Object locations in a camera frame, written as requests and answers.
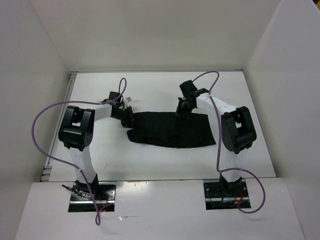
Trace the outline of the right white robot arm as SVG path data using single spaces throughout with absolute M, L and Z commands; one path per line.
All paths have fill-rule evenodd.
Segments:
M 212 96 L 205 88 L 197 89 L 192 80 L 180 84 L 183 97 L 178 99 L 176 115 L 189 118 L 193 109 L 205 111 L 218 122 L 216 168 L 220 173 L 219 191 L 229 197 L 242 181 L 241 163 L 257 139 L 250 110 L 228 104 Z

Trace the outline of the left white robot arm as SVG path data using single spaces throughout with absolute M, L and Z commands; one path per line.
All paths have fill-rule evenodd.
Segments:
M 91 108 L 69 105 L 58 131 L 58 139 L 67 148 L 76 168 L 73 191 L 82 193 L 88 200 L 96 199 L 100 193 L 98 174 L 90 154 L 95 122 L 113 118 L 127 127 L 134 120 L 132 107 L 125 107 L 120 93 L 112 91 L 109 97 Z

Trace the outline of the black skirt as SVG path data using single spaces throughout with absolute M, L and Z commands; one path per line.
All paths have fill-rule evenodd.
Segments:
M 128 139 L 138 144 L 177 149 L 216 144 L 206 114 L 192 113 L 184 118 L 175 112 L 137 112 L 128 128 Z

